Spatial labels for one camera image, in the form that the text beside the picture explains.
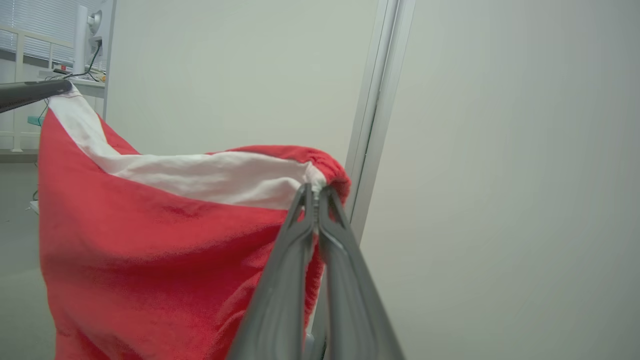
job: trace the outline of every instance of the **red fabric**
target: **red fabric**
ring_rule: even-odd
[[[104,122],[121,154],[137,152]],[[40,141],[40,262],[56,359],[224,359],[286,210],[186,199],[105,173],[53,112]],[[349,180],[329,155],[246,147],[312,161],[342,200]],[[323,264],[307,271],[305,323]]]

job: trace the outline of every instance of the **window railing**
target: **window railing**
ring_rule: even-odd
[[[51,70],[53,63],[53,45],[68,47],[73,49],[73,44],[67,41],[58,40],[52,37],[47,37],[44,35],[39,35],[36,33],[32,33],[29,31],[18,30],[15,28],[11,28],[9,26],[4,26],[0,24],[0,30],[8,31],[10,33],[14,33],[17,35],[17,42],[15,47],[15,79],[14,82],[20,83],[30,79],[24,79],[24,69],[23,69],[23,57],[24,57],[24,41],[26,38],[34,38],[40,41],[49,43],[49,66],[48,69]],[[37,138],[40,136],[40,133],[30,133],[22,131],[23,125],[27,122],[27,119],[20,118],[20,112],[17,110],[13,110],[13,130],[12,131],[0,131],[0,136],[10,136],[13,138],[13,147],[11,149],[12,152],[22,152],[20,148],[20,139],[24,137],[32,137]]]

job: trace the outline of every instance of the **door frame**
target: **door frame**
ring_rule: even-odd
[[[360,97],[353,121],[345,170],[351,194],[345,204],[356,241],[361,242],[373,186],[387,136],[391,111],[413,20],[415,0],[379,0]],[[326,279],[323,277],[316,309],[307,332],[314,337],[305,360],[320,360],[326,351],[328,325]]]

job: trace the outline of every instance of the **white door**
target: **white door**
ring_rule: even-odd
[[[362,236],[408,359],[640,359],[639,35],[637,1],[417,2]]]

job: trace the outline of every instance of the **white wall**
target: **white wall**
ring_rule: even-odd
[[[640,359],[640,3],[419,1],[362,248],[408,359]]]
[[[377,3],[118,1],[107,122],[143,153],[296,144],[344,162]]]
[[[46,70],[45,67],[37,67],[30,64],[23,64],[23,80],[24,81],[42,81],[38,79],[40,70]],[[15,81],[15,62],[0,59],[0,84],[13,83]],[[99,97],[85,96],[89,105],[99,114],[102,114],[104,101]],[[27,122],[29,116],[39,116],[45,108],[44,101],[38,101],[33,104],[23,106],[19,109],[0,113],[0,131],[13,131],[13,112],[18,111],[20,114],[21,131],[25,133],[39,133],[40,126],[31,125]],[[20,147],[22,149],[37,149],[40,145],[39,138],[22,137],[20,139]],[[0,136],[0,149],[12,149],[13,138],[10,136]]]

